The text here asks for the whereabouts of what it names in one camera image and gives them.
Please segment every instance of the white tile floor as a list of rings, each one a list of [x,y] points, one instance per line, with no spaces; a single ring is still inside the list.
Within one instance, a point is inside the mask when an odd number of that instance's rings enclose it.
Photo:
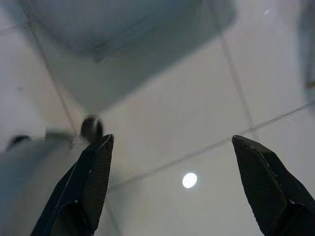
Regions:
[[[77,132],[86,114],[97,113],[115,147],[96,235],[261,235],[230,138],[261,141],[315,197],[302,3],[204,1],[162,49],[138,51],[151,35],[95,63],[27,25],[15,2],[0,0],[0,148],[17,133]],[[144,69],[175,52],[179,39],[197,42],[191,34],[208,40],[154,73]],[[198,177],[192,189],[182,186],[188,172]]]

